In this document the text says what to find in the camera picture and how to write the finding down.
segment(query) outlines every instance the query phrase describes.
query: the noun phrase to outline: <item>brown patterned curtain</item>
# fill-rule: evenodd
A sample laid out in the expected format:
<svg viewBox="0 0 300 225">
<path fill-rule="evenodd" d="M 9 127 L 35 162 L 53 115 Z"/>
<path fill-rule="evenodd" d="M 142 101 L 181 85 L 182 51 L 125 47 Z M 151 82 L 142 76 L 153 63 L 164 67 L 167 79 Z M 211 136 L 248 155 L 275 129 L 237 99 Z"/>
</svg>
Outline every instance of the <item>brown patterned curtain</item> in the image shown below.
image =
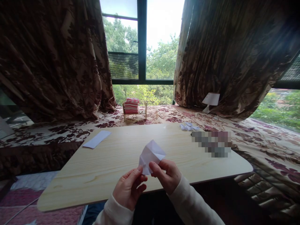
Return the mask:
<svg viewBox="0 0 300 225">
<path fill-rule="evenodd" d="M 99 0 L 0 1 L 0 81 L 34 122 L 115 111 Z"/>
<path fill-rule="evenodd" d="M 198 106 L 220 93 L 211 111 L 248 118 L 300 49 L 297 8 L 279 0 L 186 0 L 174 97 Z"/>
</svg>

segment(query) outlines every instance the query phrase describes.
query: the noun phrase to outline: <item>white lampshade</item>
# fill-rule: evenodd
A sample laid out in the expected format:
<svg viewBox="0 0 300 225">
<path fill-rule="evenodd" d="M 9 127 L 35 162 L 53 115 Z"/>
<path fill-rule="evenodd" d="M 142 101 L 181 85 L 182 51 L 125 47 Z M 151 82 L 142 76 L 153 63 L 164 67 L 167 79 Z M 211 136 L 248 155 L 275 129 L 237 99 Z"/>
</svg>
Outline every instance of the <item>white lampshade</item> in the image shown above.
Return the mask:
<svg viewBox="0 0 300 225">
<path fill-rule="evenodd" d="M 207 105 L 218 105 L 219 102 L 219 93 L 214 93 L 214 92 L 209 92 L 207 96 L 204 98 L 202 103 L 207 104 Z"/>
</svg>

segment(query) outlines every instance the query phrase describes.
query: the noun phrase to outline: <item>paper sheet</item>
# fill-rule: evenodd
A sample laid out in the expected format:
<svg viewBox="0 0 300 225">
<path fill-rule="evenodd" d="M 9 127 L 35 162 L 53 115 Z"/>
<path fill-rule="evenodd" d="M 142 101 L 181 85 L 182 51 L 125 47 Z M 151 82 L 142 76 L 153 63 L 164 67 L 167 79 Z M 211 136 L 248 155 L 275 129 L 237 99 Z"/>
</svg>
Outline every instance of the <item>paper sheet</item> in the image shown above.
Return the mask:
<svg viewBox="0 0 300 225">
<path fill-rule="evenodd" d="M 109 131 L 100 131 L 95 137 L 89 140 L 87 143 L 83 145 L 83 147 L 87 148 L 95 148 L 101 141 L 107 138 L 111 132 Z"/>
<path fill-rule="evenodd" d="M 186 125 L 182 125 L 182 124 L 179 125 L 182 130 L 189 130 L 189 131 L 191 131 L 191 130 L 199 130 L 200 129 L 200 127 L 193 126 L 192 123 L 185 122 L 185 124 Z"/>
<path fill-rule="evenodd" d="M 182 124 L 179 125 L 182 130 L 188 130 L 188 128 Z"/>
<path fill-rule="evenodd" d="M 151 161 L 159 164 L 159 162 L 166 156 L 166 153 L 158 146 L 158 144 L 152 140 L 143 149 L 138 165 L 143 166 L 144 175 L 150 175 L 152 170 L 149 168 Z"/>
</svg>

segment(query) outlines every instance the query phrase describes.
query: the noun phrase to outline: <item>glass pane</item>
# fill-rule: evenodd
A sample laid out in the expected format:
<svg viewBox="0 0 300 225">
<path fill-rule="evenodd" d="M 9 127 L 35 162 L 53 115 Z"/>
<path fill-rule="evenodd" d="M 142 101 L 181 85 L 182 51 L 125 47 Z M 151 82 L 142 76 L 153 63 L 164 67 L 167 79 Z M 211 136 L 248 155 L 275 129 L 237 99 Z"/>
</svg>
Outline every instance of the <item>glass pane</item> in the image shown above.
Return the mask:
<svg viewBox="0 0 300 225">
<path fill-rule="evenodd" d="M 138 56 L 108 53 L 112 79 L 138 79 Z"/>
<path fill-rule="evenodd" d="M 300 55 L 280 79 L 282 81 L 300 81 Z"/>
<path fill-rule="evenodd" d="M 29 126 L 33 121 L 0 89 L 0 117 L 10 128 Z"/>
<path fill-rule="evenodd" d="M 138 53 L 138 22 L 103 17 L 107 50 L 109 52 Z"/>
<path fill-rule="evenodd" d="M 147 1 L 147 79 L 174 79 L 183 4 Z"/>
<path fill-rule="evenodd" d="M 100 0 L 102 13 L 131 18 L 138 17 L 137 0 Z"/>
<path fill-rule="evenodd" d="M 250 118 L 300 133 L 300 90 L 272 88 Z"/>
<path fill-rule="evenodd" d="M 147 105 L 171 105 L 173 85 L 112 85 L 117 104 L 122 105 L 126 97 L 138 98 Z"/>
</svg>

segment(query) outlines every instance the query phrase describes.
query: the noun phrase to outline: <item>white sleeve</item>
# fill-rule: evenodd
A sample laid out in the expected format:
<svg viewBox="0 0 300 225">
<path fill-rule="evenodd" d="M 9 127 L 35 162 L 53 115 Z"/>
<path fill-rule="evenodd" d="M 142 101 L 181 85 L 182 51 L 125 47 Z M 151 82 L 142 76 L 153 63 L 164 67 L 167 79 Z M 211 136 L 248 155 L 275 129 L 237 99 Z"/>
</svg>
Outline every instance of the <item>white sleeve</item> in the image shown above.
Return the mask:
<svg viewBox="0 0 300 225">
<path fill-rule="evenodd" d="M 93 225 L 131 225 L 133 213 L 134 211 L 121 206 L 111 195 Z"/>
<path fill-rule="evenodd" d="M 169 198 L 185 225 L 225 225 L 183 175 Z"/>
</svg>

